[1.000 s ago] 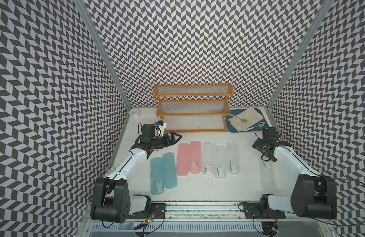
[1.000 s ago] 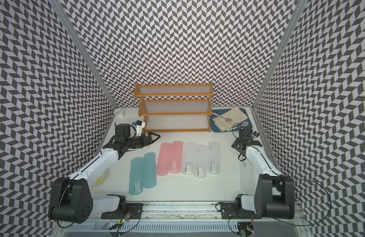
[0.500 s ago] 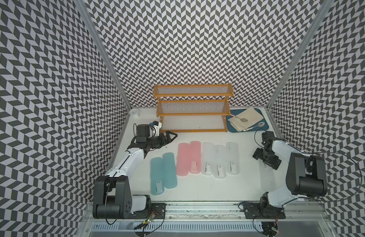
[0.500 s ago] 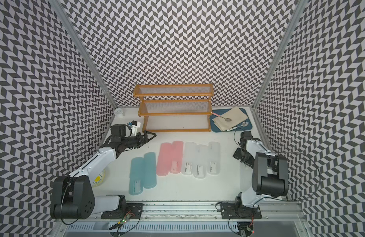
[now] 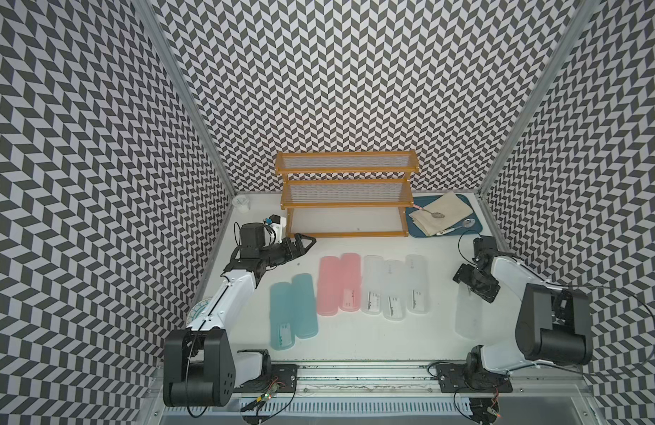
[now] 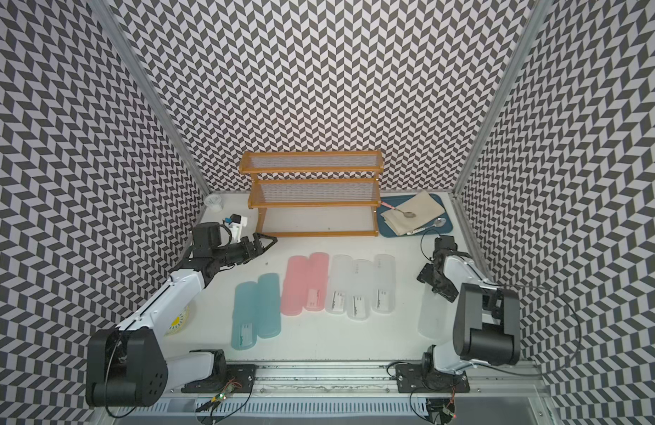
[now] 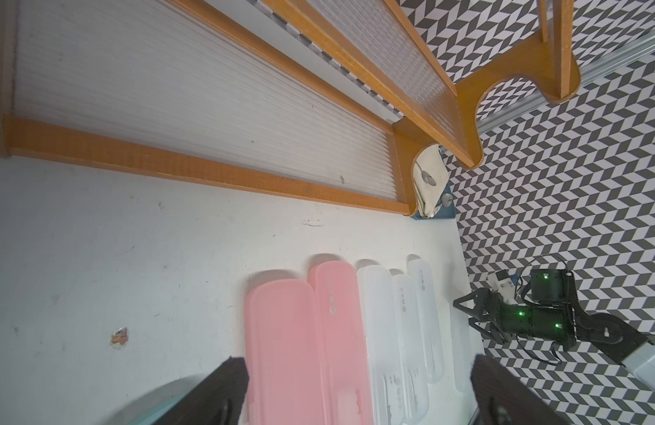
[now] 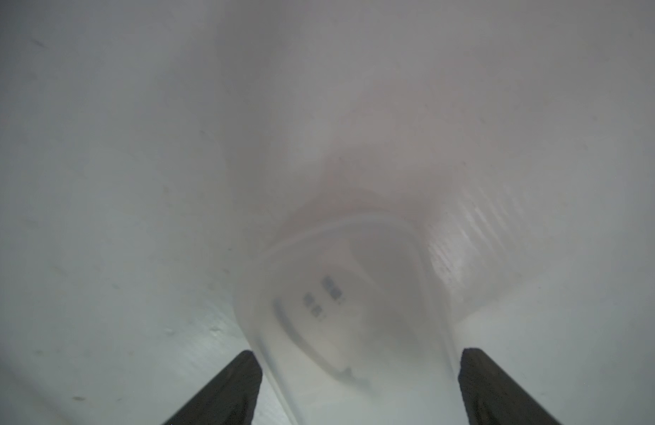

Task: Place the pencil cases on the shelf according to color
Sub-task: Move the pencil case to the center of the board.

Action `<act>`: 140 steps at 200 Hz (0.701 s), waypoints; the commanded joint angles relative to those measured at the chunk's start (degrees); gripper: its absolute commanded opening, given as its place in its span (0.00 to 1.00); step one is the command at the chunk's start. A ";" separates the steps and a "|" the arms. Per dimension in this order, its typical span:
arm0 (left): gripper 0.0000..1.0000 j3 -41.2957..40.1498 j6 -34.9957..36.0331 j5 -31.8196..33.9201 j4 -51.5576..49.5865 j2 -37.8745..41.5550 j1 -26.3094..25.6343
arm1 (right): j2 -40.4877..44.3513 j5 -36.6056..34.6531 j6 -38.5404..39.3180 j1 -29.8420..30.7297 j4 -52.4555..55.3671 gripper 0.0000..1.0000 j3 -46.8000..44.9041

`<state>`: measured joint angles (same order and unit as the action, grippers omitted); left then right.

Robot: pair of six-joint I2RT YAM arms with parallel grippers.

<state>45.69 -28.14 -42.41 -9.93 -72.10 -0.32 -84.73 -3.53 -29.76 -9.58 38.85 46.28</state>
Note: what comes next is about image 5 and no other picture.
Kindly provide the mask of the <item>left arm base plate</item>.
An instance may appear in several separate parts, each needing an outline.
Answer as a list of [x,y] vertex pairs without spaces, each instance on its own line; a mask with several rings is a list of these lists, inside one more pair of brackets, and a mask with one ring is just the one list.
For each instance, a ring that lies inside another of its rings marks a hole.
[[235,393],[260,394],[276,385],[279,393],[293,393],[297,388],[297,364],[272,364],[254,380],[235,388]]

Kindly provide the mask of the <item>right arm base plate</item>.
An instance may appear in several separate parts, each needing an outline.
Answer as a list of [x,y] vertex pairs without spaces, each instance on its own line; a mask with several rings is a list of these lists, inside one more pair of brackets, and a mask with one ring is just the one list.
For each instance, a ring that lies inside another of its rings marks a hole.
[[441,363],[435,366],[442,393],[455,391],[477,393],[511,393],[514,389],[507,375],[495,374],[482,368],[470,369],[466,364]]

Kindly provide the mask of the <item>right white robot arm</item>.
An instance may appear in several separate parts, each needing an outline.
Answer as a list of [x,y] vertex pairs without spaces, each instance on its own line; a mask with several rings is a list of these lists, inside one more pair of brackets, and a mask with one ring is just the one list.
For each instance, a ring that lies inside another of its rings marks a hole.
[[567,289],[538,276],[522,260],[500,251],[495,237],[473,241],[473,260],[459,267],[455,330],[478,340],[483,308],[498,300],[502,290],[520,302],[508,327],[510,338],[491,345],[476,345],[467,355],[463,375],[507,376],[537,365],[584,366],[593,357],[590,301],[581,290]]

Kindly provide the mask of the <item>clear pencil case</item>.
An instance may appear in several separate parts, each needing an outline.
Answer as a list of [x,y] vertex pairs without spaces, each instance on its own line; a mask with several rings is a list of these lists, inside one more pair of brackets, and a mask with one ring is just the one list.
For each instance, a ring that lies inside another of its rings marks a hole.
[[430,311],[429,266],[421,255],[408,255],[405,259],[405,294],[407,310],[415,315],[426,315]]
[[481,335],[482,325],[483,299],[460,283],[456,298],[455,332],[462,338],[475,340]]
[[360,309],[367,315],[379,315],[382,311],[385,272],[383,257],[368,255],[363,259]]
[[382,314],[387,320],[401,322],[405,319],[405,263],[399,260],[384,262],[384,288],[382,289]]

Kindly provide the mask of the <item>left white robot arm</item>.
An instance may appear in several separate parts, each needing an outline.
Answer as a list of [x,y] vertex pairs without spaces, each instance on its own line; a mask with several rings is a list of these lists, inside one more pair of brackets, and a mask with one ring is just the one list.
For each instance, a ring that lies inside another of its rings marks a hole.
[[274,232],[262,222],[241,226],[239,241],[221,275],[223,283],[184,329],[164,340],[163,400],[168,407],[224,407],[234,390],[272,381],[267,350],[234,352],[228,331],[258,288],[264,274],[298,259],[317,243],[295,234],[267,242]]

